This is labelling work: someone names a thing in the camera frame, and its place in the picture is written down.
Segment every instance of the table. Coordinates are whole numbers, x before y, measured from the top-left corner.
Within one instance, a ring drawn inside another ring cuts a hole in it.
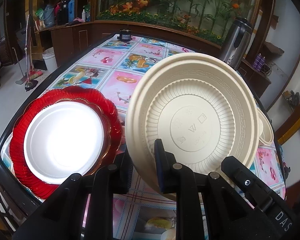
[[[0,185],[25,216],[30,215],[43,200],[34,196],[13,176],[9,142],[15,120],[32,100],[48,90],[70,85],[95,88],[114,102],[124,130],[131,95],[144,73],[165,57],[193,52],[189,48],[148,37],[133,36],[128,43],[120,42],[116,37],[117,34],[108,36],[98,46],[89,47],[84,53],[52,73],[29,96],[2,135],[0,139]],[[265,112],[258,98],[256,100],[257,107]],[[118,154],[124,152],[125,148],[123,136]],[[275,143],[271,146],[260,145],[250,170],[284,198],[282,159],[279,158],[281,155],[277,154],[277,148]],[[203,205],[202,215],[205,223]],[[114,237],[135,240],[169,239],[168,236],[173,235],[175,231],[175,224],[176,203],[154,192],[134,170],[129,193],[114,196]]]

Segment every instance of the wooden cabinet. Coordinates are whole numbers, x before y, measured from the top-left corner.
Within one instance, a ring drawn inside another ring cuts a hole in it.
[[[4,66],[8,66],[12,64],[12,61],[8,56],[7,43],[5,40],[0,42],[0,61]]]
[[[238,68],[239,73],[245,77],[245,80],[256,92],[260,98],[271,81],[261,72],[256,71],[248,61],[243,59]]]
[[[96,42],[89,24],[53,28],[50,32],[58,67]]]

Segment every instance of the fish tank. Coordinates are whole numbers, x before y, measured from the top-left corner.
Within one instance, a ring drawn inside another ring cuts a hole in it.
[[[222,45],[234,18],[250,20],[255,4],[256,0],[98,0],[96,20],[160,25]]]

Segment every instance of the printed tablecloth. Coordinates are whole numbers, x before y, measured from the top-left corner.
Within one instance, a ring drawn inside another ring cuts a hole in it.
[[[124,131],[131,95],[144,73],[163,58],[193,51],[145,37],[133,36],[130,42],[121,42],[117,40],[117,36],[108,39],[79,59],[45,92],[71,85],[97,89],[116,105]],[[9,156],[10,140],[11,136],[2,147],[1,156],[13,173],[13,164]],[[124,152],[125,148],[123,137],[118,153]],[[271,146],[259,145],[250,170],[284,198],[285,184],[274,143]],[[202,217],[206,231],[203,205]],[[129,193],[114,196],[114,237],[128,240],[172,240],[175,239],[175,227],[176,203],[154,192],[134,170]]]

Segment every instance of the red glass plate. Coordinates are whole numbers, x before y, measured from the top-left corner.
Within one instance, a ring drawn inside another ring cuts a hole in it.
[[[55,184],[48,184],[38,179],[26,164],[23,151],[23,143],[28,126],[32,119],[45,107],[63,100],[84,99],[88,103],[95,104],[102,109],[104,116],[110,121],[110,147],[107,154],[102,158],[100,166],[113,162],[115,154],[120,147],[122,140],[122,126],[118,119],[118,112],[115,105],[106,99],[101,92],[95,89],[84,89],[78,86],[69,86],[63,89],[54,89],[46,92],[42,97],[32,101],[24,113],[16,121],[12,139],[10,142],[10,157],[13,162],[13,169],[18,180],[28,187],[36,196],[42,199],[49,197],[58,187]]]

